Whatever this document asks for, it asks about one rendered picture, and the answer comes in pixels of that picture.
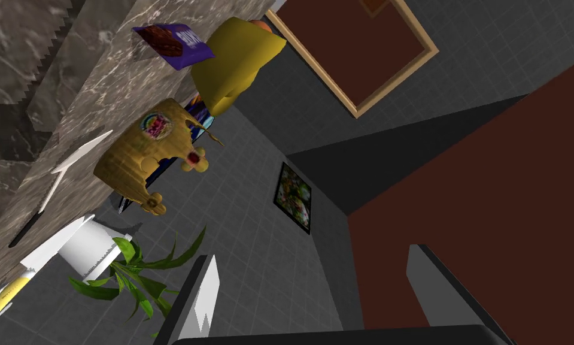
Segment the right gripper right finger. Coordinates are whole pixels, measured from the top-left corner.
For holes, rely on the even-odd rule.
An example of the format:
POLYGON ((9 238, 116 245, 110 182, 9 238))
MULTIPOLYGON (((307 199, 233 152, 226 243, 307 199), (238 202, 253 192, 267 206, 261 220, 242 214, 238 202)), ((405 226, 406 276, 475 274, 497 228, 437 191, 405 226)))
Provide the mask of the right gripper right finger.
POLYGON ((406 276, 430 326, 479 325, 493 345, 518 345, 428 246, 409 247, 406 276))

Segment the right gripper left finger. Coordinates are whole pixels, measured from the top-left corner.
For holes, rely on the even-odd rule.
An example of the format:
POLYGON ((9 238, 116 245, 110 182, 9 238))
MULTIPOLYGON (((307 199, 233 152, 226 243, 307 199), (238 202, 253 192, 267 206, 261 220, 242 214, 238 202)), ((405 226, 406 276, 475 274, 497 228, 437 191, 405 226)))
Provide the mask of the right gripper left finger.
POLYGON ((153 345, 184 345, 209 336, 220 278, 214 255, 200 255, 182 285, 153 345))

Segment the green plant in white pot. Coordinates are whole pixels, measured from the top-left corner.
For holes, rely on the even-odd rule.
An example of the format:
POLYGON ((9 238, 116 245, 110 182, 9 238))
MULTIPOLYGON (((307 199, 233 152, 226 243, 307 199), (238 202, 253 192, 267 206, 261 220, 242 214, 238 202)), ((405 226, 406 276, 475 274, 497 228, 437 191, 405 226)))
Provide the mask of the green plant in white pot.
POLYGON ((92 299, 111 301, 123 292, 133 296, 135 315, 142 310, 147 319, 159 310, 167 318, 173 304, 164 299, 165 284, 142 275, 147 270, 170 270, 187 263, 202 244, 201 231, 193 244, 178 257, 174 251, 161 260, 144 261, 142 250, 130 235, 96 223, 85 223, 59 250, 59 255, 80 275, 70 279, 73 288, 92 299))

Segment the woven basket with flowers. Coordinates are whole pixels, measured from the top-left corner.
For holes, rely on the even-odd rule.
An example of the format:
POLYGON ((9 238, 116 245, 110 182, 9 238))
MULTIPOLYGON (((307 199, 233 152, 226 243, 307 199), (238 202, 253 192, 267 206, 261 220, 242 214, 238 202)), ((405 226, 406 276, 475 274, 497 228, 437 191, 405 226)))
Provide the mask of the woven basket with flowers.
POLYGON ((208 169, 203 147, 194 147, 190 126, 206 128, 175 99, 166 98, 134 121, 101 156, 95 176, 121 196, 154 215, 166 213, 159 193, 149 193, 147 178, 162 159, 183 159, 185 172, 208 169))

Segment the blue box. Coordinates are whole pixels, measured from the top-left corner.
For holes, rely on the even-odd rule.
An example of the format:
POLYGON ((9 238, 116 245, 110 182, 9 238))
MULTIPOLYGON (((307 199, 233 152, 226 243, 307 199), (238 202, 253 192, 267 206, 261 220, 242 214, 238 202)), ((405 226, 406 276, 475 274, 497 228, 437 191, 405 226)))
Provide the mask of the blue box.
MULTIPOLYGON (((184 109, 205 128, 209 128, 214 121, 214 118, 212 115, 210 115, 208 109, 206 108, 199 95, 193 97, 184 107, 184 109)), ((189 125, 189 129, 191 132, 192 143, 195 143, 205 132, 205 130, 197 128, 193 125, 189 125)), ((178 157, 161 159, 161 161, 158 163, 159 166, 152 174, 147 177, 147 179, 145 179, 145 187, 150 187, 171 165, 177 161, 177 159, 178 157)), ((119 206, 117 208, 117 213, 122 214, 132 203, 132 200, 121 197, 119 206)))

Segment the yellow rounded container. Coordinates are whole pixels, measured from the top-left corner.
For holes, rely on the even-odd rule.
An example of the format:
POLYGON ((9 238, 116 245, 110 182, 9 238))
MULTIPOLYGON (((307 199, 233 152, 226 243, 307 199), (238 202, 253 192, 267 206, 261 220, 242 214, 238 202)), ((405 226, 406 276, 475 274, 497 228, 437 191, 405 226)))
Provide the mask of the yellow rounded container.
POLYGON ((281 36, 237 17, 222 23, 206 42, 215 57, 190 69, 195 88, 210 115, 218 117, 225 113, 286 43, 281 36))

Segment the purple snack bag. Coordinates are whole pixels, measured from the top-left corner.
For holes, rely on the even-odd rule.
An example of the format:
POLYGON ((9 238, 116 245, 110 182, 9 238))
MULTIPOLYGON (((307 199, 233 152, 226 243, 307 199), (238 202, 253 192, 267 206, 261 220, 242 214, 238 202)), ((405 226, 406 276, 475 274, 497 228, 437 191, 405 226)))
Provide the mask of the purple snack bag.
POLYGON ((215 57, 199 35, 184 24, 153 24, 132 31, 176 71, 215 57))

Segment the dark brown tan-framed door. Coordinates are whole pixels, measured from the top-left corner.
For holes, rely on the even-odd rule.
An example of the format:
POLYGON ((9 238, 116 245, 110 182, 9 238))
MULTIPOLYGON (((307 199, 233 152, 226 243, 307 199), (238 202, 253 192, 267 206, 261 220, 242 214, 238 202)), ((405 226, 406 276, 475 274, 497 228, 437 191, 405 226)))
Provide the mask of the dark brown tan-framed door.
POLYGON ((275 0, 266 17, 354 118, 438 53, 405 0, 275 0))

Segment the black framed wall picture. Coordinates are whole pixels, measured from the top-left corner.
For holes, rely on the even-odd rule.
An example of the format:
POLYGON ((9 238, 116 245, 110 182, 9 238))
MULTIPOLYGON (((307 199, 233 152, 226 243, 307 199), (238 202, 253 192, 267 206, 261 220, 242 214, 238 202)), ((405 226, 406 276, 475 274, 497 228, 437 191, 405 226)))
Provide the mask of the black framed wall picture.
POLYGON ((308 235, 311 232, 311 195, 310 185, 283 162, 273 202, 308 235))

